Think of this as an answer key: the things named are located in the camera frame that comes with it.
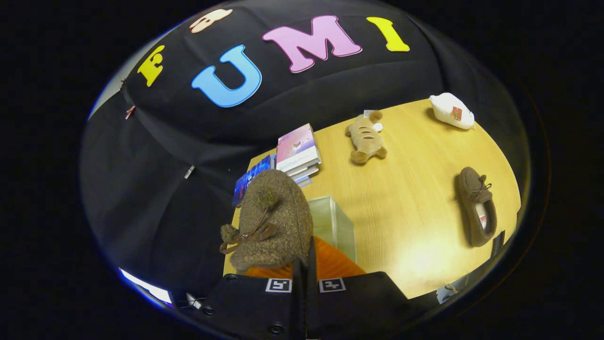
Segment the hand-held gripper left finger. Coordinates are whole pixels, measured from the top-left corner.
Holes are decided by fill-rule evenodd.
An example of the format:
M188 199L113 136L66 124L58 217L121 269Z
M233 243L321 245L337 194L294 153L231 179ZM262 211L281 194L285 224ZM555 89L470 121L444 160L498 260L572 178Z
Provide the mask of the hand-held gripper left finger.
M228 274L202 303L202 325L227 340L304 340L306 269L291 279Z

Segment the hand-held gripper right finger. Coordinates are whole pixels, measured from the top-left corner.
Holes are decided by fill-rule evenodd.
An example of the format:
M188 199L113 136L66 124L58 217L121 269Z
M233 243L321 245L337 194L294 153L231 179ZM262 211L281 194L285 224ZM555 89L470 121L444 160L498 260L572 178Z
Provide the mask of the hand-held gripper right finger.
M306 278L306 338L389 340L406 329L410 300L384 272L318 279L314 242Z

